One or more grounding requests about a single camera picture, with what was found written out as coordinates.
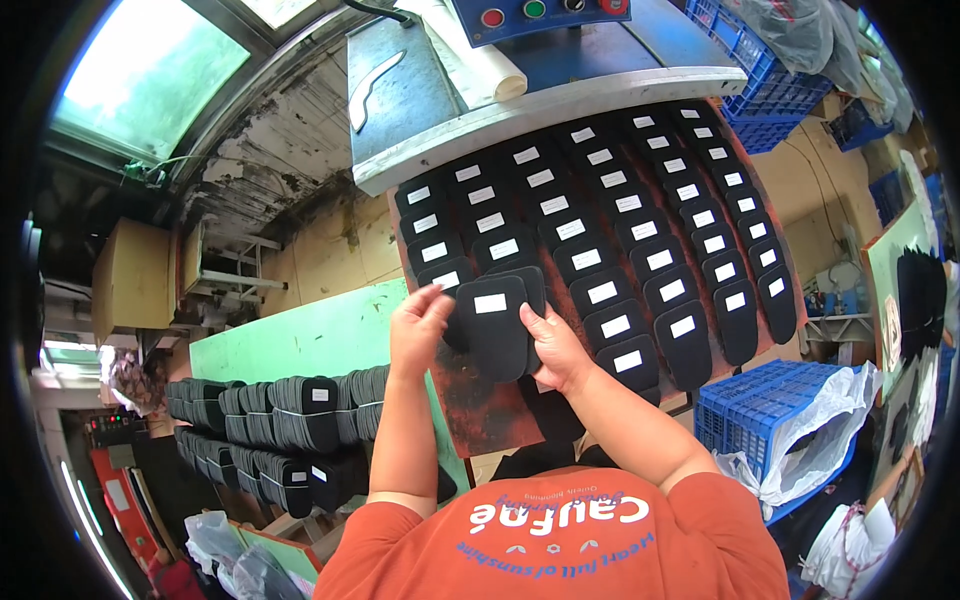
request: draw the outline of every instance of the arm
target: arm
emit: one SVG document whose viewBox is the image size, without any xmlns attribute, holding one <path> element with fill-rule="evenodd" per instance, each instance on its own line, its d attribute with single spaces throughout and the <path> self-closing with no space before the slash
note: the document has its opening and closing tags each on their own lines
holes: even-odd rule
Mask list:
<svg viewBox="0 0 960 600">
<path fill-rule="evenodd" d="M 534 377 L 559 390 L 584 427 L 624 470 L 667 494 L 687 475 L 718 473 L 706 448 L 679 423 L 597 367 L 564 320 L 524 303 L 520 319 L 543 366 Z"/>
<path fill-rule="evenodd" d="M 426 368 L 446 328 L 453 299 L 439 285 L 419 289 L 390 324 L 390 376 L 373 444 L 367 502 L 393 502 L 423 518 L 437 512 L 437 442 Z"/>
</svg>

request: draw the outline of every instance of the white plastic bag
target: white plastic bag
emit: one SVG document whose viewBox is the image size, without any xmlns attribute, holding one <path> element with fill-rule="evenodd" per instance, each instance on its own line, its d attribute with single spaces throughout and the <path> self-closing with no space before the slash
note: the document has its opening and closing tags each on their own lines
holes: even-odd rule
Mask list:
<svg viewBox="0 0 960 600">
<path fill-rule="evenodd" d="M 742 483 L 761 501 L 763 519 L 774 507 L 812 492 L 843 463 L 853 435 L 863 426 L 879 390 L 882 373 L 867 363 L 854 373 L 846 367 L 828 377 L 809 406 L 777 428 L 771 447 L 770 468 L 757 481 L 744 452 L 717 454 L 720 472 Z M 787 454 L 806 434 L 817 431 L 805 449 Z"/>
</svg>

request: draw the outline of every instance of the green board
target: green board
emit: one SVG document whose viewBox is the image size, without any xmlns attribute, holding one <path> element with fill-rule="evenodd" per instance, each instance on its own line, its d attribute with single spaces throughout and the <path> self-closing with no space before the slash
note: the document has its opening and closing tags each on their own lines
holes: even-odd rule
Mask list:
<svg viewBox="0 0 960 600">
<path fill-rule="evenodd" d="M 407 296 L 400 277 L 218 333 L 190 345 L 193 376 L 253 383 L 386 365 L 390 315 Z M 467 470 L 453 449 L 430 373 L 426 383 L 437 455 L 460 495 L 469 490 Z"/>
</svg>

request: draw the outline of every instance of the window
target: window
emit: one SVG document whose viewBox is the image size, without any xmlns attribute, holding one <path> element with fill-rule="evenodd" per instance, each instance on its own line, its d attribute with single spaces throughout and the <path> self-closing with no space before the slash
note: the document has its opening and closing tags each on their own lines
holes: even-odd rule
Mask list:
<svg viewBox="0 0 960 600">
<path fill-rule="evenodd" d="M 181 0 L 122 0 L 70 78 L 53 129 L 156 164 L 249 57 Z"/>
</svg>

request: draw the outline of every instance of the red button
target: red button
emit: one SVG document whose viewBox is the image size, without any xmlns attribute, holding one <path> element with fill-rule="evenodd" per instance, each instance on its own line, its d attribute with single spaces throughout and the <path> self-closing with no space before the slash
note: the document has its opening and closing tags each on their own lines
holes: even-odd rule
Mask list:
<svg viewBox="0 0 960 600">
<path fill-rule="evenodd" d="M 480 20 L 487 27 L 499 27 L 503 25 L 503 11 L 500 9 L 486 9 Z"/>
</svg>

